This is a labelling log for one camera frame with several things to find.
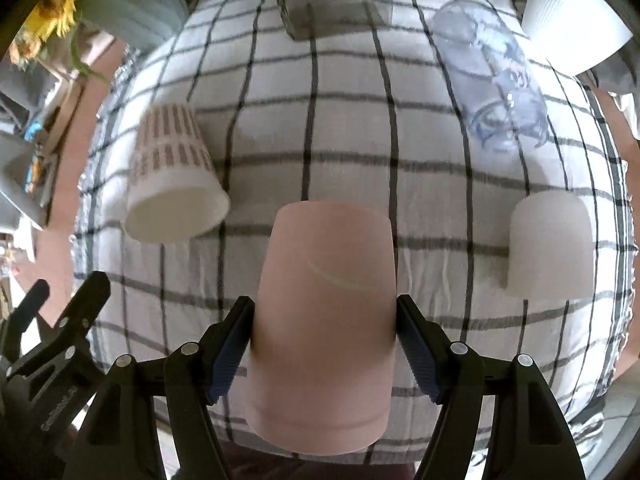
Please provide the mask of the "white plastic cup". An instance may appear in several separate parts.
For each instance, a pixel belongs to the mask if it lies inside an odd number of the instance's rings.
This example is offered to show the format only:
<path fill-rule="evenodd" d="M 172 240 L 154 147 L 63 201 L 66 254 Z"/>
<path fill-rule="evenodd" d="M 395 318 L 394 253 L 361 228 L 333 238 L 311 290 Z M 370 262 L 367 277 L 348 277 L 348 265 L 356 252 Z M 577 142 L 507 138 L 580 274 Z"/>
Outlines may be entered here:
<path fill-rule="evenodd" d="M 506 292 L 529 301 L 587 298 L 593 253 L 589 212 L 579 197 L 567 191 L 528 196 L 511 214 Z"/>

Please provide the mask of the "white plant pot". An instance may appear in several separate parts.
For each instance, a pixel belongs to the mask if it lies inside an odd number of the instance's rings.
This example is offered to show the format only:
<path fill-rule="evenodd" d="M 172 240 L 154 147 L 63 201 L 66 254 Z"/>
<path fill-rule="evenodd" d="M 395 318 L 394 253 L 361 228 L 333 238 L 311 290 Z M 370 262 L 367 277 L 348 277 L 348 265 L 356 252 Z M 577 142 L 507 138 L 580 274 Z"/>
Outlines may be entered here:
<path fill-rule="evenodd" d="M 632 38 L 605 0 L 527 0 L 522 29 L 556 70 L 570 76 L 590 70 Z"/>

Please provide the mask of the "black clamp tool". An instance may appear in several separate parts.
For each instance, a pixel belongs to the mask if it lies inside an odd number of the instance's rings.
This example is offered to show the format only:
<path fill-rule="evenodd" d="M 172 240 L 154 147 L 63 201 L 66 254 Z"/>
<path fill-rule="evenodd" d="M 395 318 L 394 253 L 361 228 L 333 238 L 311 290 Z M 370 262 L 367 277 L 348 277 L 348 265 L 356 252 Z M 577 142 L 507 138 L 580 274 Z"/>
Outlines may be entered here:
<path fill-rule="evenodd" d="M 21 340 L 50 296 L 39 280 L 1 322 L 1 477 L 59 479 L 72 445 L 70 427 L 104 373 L 87 335 L 111 296 L 110 280 L 93 272 L 77 289 L 50 337 L 23 354 Z"/>

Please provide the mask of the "white patterned paper cup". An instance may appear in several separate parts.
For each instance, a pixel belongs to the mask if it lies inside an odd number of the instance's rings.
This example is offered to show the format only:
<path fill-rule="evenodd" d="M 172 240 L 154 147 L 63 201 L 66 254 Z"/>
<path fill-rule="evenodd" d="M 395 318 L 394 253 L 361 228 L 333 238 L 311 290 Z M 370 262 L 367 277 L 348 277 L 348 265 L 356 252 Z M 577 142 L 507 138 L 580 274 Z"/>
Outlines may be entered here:
<path fill-rule="evenodd" d="M 131 157 L 124 230 L 141 243 L 170 244 L 219 226 L 230 211 L 192 108 L 150 106 Z"/>

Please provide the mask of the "sunflower bouquet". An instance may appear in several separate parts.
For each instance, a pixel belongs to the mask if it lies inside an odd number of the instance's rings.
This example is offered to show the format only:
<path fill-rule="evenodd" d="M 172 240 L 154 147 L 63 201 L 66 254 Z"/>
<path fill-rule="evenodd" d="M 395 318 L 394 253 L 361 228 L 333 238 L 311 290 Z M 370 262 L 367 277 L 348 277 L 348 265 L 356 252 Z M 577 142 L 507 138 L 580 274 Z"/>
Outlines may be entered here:
<path fill-rule="evenodd" d="M 80 54 L 81 0 L 39 0 L 12 40 L 6 58 L 20 70 L 36 63 L 65 77 L 105 77 Z"/>

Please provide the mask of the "clear blue glass cup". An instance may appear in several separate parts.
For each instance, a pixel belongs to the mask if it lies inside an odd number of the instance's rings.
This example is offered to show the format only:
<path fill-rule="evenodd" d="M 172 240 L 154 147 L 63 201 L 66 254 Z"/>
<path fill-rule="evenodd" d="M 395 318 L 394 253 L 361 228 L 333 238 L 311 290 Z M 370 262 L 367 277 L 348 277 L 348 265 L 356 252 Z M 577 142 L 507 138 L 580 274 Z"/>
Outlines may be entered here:
<path fill-rule="evenodd" d="M 548 141 L 548 108 L 514 33 L 486 4 L 454 0 L 431 20 L 465 127 L 483 148 L 533 151 Z"/>

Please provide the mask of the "dark grey glass cup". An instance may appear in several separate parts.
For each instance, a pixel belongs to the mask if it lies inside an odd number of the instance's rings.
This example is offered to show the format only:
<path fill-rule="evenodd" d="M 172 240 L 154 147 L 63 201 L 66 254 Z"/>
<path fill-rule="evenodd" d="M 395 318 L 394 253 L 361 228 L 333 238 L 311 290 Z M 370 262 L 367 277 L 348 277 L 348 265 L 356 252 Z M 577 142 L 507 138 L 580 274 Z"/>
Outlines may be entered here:
<path fill-rule="evenodd" d="M 392 24 L 393 0 L 277 0 L 294 41 L 354 34 Z"/>

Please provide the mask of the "checkered white tablecloth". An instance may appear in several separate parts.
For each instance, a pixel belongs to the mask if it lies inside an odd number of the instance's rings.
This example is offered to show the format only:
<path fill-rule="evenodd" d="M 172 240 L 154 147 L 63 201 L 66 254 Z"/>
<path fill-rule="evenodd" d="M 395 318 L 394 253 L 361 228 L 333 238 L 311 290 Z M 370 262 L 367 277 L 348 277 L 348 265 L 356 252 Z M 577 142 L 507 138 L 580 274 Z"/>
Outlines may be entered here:
<path fill-rule="evenodd" d="M 398 236 L 398 287 L 454 339 L 485 356 L 530 354 L 567 418 L 604 396 L 634 303 L 626 166 L 592 91 L 521 47 L 547 101 L 548 143 L 492 154 L 462 130 L 430 21 L 451 0 L 392 0 L 389 28 L 293 41 L 277 0 L 198 0 L 186 26 L 118 71 L 82 176 L 74 275 L 95 270 L 111 297 L 89 335 L 103 367 L 167 356 L 256 294 L 274 217 L 300 200 L 377 209 Z M 486 3 L 512 30 L 524 0 Z M 231 209 L 178 244 L 122 228 L 145 110 L 186 102 Z M 509 223 L 529 194 L 557 188 L 586 206 L 596 241 L 589 298 L 506 296 Z"/>

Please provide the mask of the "pink plastic cup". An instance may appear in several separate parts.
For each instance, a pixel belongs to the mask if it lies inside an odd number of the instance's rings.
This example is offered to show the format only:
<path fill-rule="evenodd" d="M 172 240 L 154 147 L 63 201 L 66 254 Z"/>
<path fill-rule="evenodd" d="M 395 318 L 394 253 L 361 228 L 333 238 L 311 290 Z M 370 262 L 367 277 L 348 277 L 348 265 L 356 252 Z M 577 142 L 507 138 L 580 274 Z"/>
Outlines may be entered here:
<path fill-rule="evenodd" d="M 244 413 L 284 450 L 357 452 L 384 434 L 395 365 L 390 220 L 354 204 L 281 208 L 257 292 Z"/>

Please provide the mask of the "blue ribbed flower vase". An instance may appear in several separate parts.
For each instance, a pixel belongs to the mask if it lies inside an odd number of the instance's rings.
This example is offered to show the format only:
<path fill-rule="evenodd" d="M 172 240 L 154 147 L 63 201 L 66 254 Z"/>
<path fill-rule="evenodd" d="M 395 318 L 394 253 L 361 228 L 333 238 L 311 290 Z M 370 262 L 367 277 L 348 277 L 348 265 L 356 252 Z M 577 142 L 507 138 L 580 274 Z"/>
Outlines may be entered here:
<path fill-rule="evenodd" d="M 186 0 L 81 0 L 79 10 L 84 22 L 143 52 L 178 34 L 189 16 Z"/>

